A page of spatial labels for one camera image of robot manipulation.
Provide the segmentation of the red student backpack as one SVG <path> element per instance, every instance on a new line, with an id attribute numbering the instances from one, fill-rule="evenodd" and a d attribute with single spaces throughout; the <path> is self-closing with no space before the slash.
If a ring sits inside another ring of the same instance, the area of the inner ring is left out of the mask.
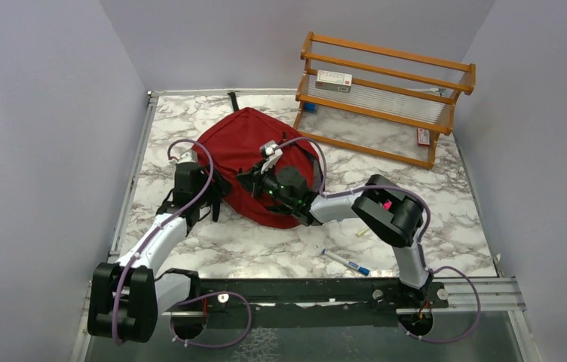
<path id="1" fill-rule="evenodd" d="M 246 107 L 207 129 L 197 141 L 204 145 L 213 158 L 213 165 L 225 180 L 231 183 L 230 192 L 223 198 L 229 207 L 252 221 L 271 228 L 291 229 L 301 225 L 291 215 L 269 210 L 277 205 L 271 197 L 262 194 L 257 199 L 244 189 L 235 175 L 247 171 L 262 160 L 260 147 L 269 141 L 277 144 L 302 135 L 293 127 L 256 109 Z M 309 188 L 316 190 L 321 183 L 320 156 L 307 140 L 300 140 L 283 148 L 283 155 L 274 166 L 295 166 Z"/>

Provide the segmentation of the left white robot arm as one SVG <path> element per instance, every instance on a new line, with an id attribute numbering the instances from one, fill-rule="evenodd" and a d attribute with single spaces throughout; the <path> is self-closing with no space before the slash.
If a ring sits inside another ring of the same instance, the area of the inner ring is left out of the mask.
<path id="1" fill-rule="evenodd" d="M 170 251 L 183 241 L 208 207 L 218 220 L 231 183 L 217 170 L 196 161 L 176 165 L 174 186 L 162 201 L 143 238 L 114 263 L 101 262 L 90 289 L 87 331 L 122 342 L 147 342 L 158 316 L 175 303 L 189 310 L 201 299 L 200 288 L 186 271 L 157 274 Z"/>

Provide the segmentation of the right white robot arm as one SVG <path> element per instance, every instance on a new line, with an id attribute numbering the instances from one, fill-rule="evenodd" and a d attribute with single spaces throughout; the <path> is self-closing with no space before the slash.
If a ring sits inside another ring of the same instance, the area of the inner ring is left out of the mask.
<path id="1" fill-rule="evenodd" d="M 322 194 L 310 189 L 293 166 L 264 171 L 261 164 L 256 164 L 240 171 L 236 179 L 253 198 L 271 197 L 274 200 L 271 211 L 291 216 L 304 226 L 361 219 L 393 248 L 399 268 L 400 300 L 416 307 L 428 298 L 432 275 L 424 259 L 421 239 L 430 224 L 431 211 L 416 193 L 374 174 L 353 191 Z"/>

